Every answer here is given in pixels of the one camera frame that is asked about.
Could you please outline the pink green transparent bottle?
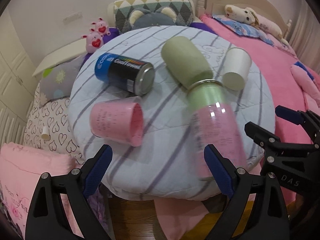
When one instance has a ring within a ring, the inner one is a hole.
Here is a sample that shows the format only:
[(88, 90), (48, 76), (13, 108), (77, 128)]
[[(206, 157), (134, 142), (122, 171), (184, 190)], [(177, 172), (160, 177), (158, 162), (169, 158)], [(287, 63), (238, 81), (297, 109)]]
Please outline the pink green transparent bottle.
[(235, 167), (247, 167), (241, 133), (232, 107), (219, 81), (205, 79), (191, 85), (187, 92), (191, 111), (191, 132), (196, 143), (196, 173), (199, 180), (213, 180), (204, 148), (213, 144)]

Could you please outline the small white paper cup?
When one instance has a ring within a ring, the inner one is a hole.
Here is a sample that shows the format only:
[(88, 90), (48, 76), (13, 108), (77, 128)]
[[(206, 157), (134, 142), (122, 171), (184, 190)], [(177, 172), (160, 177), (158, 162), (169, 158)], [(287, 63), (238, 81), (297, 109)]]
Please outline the small white paper cup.
[(48, 141), (50, 140), (50, 134), (49, 134), (49, 127), (48, 126), (44, 126), (42, 129), (42, 133), (41, 133), (41, 138), (44, 141)]

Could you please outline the pink plastic cup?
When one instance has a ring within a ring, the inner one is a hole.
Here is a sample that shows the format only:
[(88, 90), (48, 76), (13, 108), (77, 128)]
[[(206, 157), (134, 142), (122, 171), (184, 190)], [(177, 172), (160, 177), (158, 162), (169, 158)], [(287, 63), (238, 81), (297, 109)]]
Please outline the pink plastic cup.
[(96, 103), (89, 115), (91, 132), (99, 138), (140, 146), (144, 129), (141, 103), (139, 96)]

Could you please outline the pink fleece blanket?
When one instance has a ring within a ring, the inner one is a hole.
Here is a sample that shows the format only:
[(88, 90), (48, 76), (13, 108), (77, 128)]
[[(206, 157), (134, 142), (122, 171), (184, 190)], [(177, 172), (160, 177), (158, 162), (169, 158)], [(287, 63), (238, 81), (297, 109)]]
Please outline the pink fleece blanket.
[[(282, 105), (290, 109), (305, 111), (305, 101), (301, 88), (291, 74), (291, 66), (298, 61), (294, 52), (279, 49), (279, 43), (268, 45), (258, 38), (239, 36), (211, 16), (203, 15), (201, 21), (219, 36), (219, 40), (231, 42), (243, 48), (252, 59), (250, 72), (255, 74), (253, 88), (237, 93), (236, 113), (240, 113), (244, 123), (252, 121), (280, 137), (282, 142), (309, 144), (311, 139), (300, 126), (277, 117), (274, 107), (263, 109), (266, 97), (261, 89), (270, 90), (274, 106)], [(310, 68), (305, 70), (319, 89), (319, 75)]]

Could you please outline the heart patterned pillow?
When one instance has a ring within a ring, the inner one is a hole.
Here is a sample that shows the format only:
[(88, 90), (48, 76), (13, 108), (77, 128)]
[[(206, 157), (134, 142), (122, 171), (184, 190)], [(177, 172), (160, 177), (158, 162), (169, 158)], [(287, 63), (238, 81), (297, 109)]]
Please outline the heart patterned pillow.
[[(78, 164), (82, 165), (85, 160), (69, 126), (68, 106), (68, 97), (41, 106), (40, 88), (37, 87), (33, 107), (24, 131), (23, 145), (71, 155)], [(50, 140), (48, 141), (41, 138), (44, 126), (49, 127)]]

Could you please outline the round striped quilted cushion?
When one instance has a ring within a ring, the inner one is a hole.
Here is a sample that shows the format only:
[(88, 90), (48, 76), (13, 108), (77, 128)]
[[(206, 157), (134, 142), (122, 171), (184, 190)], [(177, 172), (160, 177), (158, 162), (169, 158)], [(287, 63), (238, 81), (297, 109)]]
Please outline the round striped quilted cushion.
[(218, 194), (214, 181), (201, 181), (193, 162), (195, 141), (190, 131), (190, 112), (185, 89), (167, 71), (161, 57), (166, 40), (184, 36), (207, 59), (214, 78), (222, 75), (222, 63), (231, 42), (191, 27), (149, 27), (129, 31), (104, 44), (81, 68), (68, 106), (69, 127), (85, 159), (93, 157), (105, 139), (90, 129), (92, 107), (102, 101), (127, 98), (127, 91), (98, 80), (94, 67), (98, 57), (114, 53), (153, 64), (156, 74), (152, 91), (143, 97), (144, 138), (140, 147), (110, 142), (113, 159), (103, 184), (127, 200), (157, 197), (205, 200)]

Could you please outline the cream curtain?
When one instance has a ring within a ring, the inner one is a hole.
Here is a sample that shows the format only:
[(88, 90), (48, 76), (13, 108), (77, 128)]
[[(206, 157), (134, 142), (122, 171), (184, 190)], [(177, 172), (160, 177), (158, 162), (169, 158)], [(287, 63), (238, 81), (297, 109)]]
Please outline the cream curtain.
[(305, 0), (301, 1), (298, 20), (289, 44), (297, 57), (319, 74), (319, 22)]

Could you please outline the blue cartoon pillow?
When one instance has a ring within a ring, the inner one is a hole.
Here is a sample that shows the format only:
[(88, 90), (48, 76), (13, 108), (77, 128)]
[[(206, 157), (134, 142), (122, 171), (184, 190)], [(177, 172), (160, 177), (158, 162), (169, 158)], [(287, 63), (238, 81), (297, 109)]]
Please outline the blue cartoon pillow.
[(245, 23), (240, 23), (231, 20), (230, 18), (227, 18), (223, 15), (213, 15), (213, 19), (217, 20), (219, 23), (221, 23), (222, 25), (224, 25), (225, 27), (227, 27), (239, 36), (258, 38), (266, 44), (274, 46), (274, 42), (262, 30), (258, 30), (255, 27), (252, 27)]

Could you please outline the blue black metal can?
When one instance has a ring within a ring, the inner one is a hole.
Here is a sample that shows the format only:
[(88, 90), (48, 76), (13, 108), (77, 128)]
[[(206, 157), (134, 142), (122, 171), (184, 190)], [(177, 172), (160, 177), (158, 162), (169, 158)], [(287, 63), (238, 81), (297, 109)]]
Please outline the blue black metal can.
[(112, 53), (104, 53), (97, 59), (94, 73), (98, 80), (137, 96), (152, 90), (155, 79), (151, 63)]

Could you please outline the cream wardrobe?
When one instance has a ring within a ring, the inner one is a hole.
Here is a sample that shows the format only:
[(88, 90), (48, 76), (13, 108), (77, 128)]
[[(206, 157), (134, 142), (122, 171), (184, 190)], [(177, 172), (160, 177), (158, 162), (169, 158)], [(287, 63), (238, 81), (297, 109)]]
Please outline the cream wardrobe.
[(1, 15), (1, 145), (23, 142), (38, 84), (34, 70), (5, 9)]

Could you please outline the pink pig plush front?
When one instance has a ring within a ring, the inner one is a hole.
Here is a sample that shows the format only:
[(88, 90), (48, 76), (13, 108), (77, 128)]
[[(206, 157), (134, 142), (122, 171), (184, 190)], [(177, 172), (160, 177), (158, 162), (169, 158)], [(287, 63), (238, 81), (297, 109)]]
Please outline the pink pig plush front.
[(97, 49), (101, 48), (104, 44), (103, 35), (92, 31), (87, 35), (82, 35), (81, 38), (86, 40), (86, 51), (93, 54)]

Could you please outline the cream wooden bed headboard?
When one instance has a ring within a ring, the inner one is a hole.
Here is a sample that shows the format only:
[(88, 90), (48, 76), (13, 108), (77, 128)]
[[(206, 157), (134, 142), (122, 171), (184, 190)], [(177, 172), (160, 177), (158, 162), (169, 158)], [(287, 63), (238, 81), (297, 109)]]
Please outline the cream wooden bed headboard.
[(204, 14), (222, 15), (224, 7), (227, 4), (236, 5), (241, 8), (252, 8), (259, 15), (276, 23), (281, 28), (284, 38), (287, 38), (291, 30), (292, 21), (288, 20), (285, 22), (276, 7), (268, 0), (197, 0), (195, 13), (197, 17)]

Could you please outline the triangle patterned headboard cushion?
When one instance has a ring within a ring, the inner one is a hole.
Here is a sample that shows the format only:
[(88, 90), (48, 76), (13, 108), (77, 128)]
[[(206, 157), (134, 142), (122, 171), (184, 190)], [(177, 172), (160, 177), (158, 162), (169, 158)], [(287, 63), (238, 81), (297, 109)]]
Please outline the triangle patterned headboard cushion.
[(173, 9), (179, 25), (189, 26), (195, 19), (192, 0), (117, 0), (108, 6), (108, 22), (110, 26), (117, 28), (120, 33), (125, 33), (131, 29), (128, 21), (132, 11), (146, 9), (155, 12), (161, 7)]

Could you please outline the grey bear plush pillow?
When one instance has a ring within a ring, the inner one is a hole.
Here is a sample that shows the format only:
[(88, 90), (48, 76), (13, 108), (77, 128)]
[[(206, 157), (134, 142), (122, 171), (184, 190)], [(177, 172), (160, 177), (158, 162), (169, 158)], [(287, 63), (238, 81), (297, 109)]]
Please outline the grey bear plush pillow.
[(131, 12), (129, 24), (131, 30), (162, 25), (176, 25), (177, 15), (171, 7), (161, 7), (154, 12), (138, 8)]

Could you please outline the wall power socket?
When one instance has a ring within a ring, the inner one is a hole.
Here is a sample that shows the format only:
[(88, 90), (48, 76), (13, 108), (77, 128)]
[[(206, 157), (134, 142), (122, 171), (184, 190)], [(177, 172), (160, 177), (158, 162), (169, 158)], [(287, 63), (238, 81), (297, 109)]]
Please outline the wall power socket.
[(81, 19), (81, 18), (82, 18), (82, 12), (79, 11), (79, 12), (76, 12), (74, 14), (71, 14), (71, 15), (65, 17), (62, 20), (62, 22), (63, 22), (64, 25), (68, 25), (68, 24), (70, 24), (70, 23), (72, 23), (74, 21), (77, 21), (77, 20)]

